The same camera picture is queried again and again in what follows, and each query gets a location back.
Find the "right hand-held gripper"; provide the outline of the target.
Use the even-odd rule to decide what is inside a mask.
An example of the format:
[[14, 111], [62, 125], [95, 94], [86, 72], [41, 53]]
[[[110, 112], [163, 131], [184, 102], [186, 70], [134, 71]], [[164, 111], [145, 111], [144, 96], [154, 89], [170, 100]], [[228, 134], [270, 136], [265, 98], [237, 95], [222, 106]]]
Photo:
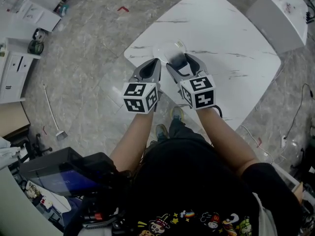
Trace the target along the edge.
[[166, 64], [167, 71], [179, 87], [179, 94], [194, 110], [215, 106], [216, 85], [206, 64], [194, 55], [185, 53], [185, 57], [187, 62], [180, 65]]

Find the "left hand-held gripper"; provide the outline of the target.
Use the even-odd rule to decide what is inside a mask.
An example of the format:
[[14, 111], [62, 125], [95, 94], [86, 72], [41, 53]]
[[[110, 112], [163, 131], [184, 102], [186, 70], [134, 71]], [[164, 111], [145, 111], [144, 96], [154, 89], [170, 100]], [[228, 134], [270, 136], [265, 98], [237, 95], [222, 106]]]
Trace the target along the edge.
[[161, 94], [160, 73], [159, 58], [150, 59], [135, 69], [132, 77], [123, 86], [122, 99], [128, 112], [148, 114], [156, 109]]

